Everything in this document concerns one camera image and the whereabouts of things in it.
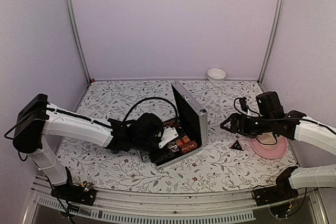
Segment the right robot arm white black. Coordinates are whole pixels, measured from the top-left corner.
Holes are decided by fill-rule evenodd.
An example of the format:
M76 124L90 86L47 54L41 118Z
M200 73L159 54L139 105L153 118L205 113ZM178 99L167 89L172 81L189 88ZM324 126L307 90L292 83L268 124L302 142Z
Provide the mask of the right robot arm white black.
M324 125L306 114L292 110L285 113L277 92L269 91L256 96L258 116L237 111L220 124L220 128L234 134L257 138L263 133L280 135L292 141L314 145L335 154L335 128ZM284 200L292 189L335 187L335 165L319 167L288 167L278 176L271 196Z

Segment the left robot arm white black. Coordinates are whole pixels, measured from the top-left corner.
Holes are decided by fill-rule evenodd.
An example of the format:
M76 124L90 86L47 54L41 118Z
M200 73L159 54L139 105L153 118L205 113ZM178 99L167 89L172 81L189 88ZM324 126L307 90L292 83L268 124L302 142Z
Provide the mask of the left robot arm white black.
M177 131L165 129L153 113L144 113L136 120L95 119L60 108L50 103L45 94L36 95L19 112L16 124L4 137L33 160L61 195L73 200L78 188L70 182L71 175L46 142L47 135L86 141L114 152L134 149L156 153L177 138Z

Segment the aluminium poker case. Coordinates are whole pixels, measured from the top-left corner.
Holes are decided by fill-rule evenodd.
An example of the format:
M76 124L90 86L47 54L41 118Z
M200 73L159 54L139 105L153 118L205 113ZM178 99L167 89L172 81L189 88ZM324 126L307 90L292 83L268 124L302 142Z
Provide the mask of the aluminium poker case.
M178 149L178 156L174 160L165 164L152 163L157 169L172 165L195 154L200 151L208 141L207 111L205 108L191 95L189 91L187 91L181 82L173 81L171 86L178 112L178 118L167 120L164 122L164 125L165 128L176 128L178 137L168 144L176 144L177 140L183 138L184 136L188 136L191 141L195 141L197 143L198 148L186 154L181 154ZM142 162L150 162L148 153L138 151L137 154Z

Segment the red card deck box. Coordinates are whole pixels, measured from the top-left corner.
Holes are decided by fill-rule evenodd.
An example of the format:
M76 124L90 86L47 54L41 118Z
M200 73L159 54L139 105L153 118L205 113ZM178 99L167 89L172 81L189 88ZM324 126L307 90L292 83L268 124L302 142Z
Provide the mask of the red card deck box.
M188 136L184 136L183 138L179 139L176 141L176 145L177 146L181 146L181 145L184 145L188 142L190 142L191 140L188 138Z

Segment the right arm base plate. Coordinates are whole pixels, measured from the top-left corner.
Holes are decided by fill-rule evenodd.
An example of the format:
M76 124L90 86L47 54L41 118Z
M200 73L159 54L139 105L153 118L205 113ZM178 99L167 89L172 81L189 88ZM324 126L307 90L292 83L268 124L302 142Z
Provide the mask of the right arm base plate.
M293 189L289 182L291 173L296 170L298 166L291 166L286 168L277 176L275 185L270 187L256 186L251 191L252 198L256 201L257 206L263 206L296 198L299 193L297 189Z

